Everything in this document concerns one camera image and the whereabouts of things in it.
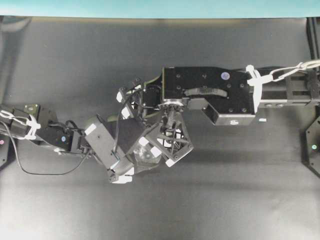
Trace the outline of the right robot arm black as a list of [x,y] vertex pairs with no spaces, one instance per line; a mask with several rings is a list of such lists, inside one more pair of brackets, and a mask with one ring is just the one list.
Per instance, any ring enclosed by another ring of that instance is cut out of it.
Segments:
[[320,102],[319,61],[292,67],[248,65],[242,69],[214,66],[165,67],[154,79],[121,88],[113,151],[123,151],[137,164],[140,153],[172,166],[194,146],[182,113],[201,111],[214,126],[250,124],[260,108],[316,106]]

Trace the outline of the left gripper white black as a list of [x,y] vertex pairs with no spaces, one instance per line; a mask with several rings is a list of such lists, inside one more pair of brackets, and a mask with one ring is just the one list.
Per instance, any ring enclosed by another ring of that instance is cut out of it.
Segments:
[[[117,126],[117,147],[114,150]],[[126,154],[133,151],[138,140],[155,127],[156,124],[145,125],[135,118],[108,122],[99,115],[91,117],[86,122],[84,128],[85,140],[90,145],[96,158],[106,168],[110,183],[130,183],[133,180],[133,175],[150,171],[160,165],[160,161],[130,161],[126,157]]]

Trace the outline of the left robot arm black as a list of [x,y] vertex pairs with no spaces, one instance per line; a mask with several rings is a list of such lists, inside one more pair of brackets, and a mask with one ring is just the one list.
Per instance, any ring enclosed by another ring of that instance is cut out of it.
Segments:
[[85,127],[59,122],[54,112],[37,104],[24,110],[0,106],[0,133],[12,141],[26,140],[59,155],[94,158],[106,168],[112,184],[130,183],[133,175],[156,168],[161,150],[147,137],[150,125],[136,118],[95,115]]

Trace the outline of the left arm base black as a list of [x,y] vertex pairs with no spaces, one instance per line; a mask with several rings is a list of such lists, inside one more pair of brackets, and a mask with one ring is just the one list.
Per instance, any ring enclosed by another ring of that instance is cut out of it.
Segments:
[[13,160],[12,141],[8,136],[0,136],[0,170],[6,168]]

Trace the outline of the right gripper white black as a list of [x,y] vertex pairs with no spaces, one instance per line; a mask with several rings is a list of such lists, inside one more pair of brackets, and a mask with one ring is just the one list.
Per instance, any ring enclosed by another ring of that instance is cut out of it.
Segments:
[[175,160],[189,154],[194,146],[186,124],[180,112],[175,115],[174,107],[163,107],[163,78],[157,76],[142,82],[139,78],[133,86],[121,87],[116,95],[121,104],[116,121],[130,118],[155,128],[139,139],[142,146],[150,144],[151,153],[161,156],[167,167],[172,167]]

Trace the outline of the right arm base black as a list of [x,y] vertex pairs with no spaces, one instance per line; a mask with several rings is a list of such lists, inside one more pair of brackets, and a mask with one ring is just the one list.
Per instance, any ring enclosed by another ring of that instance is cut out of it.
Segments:
[[305,158],[302,161],[313,174],[320,178],[320,106],[315,107],[315,119],[305,131]]

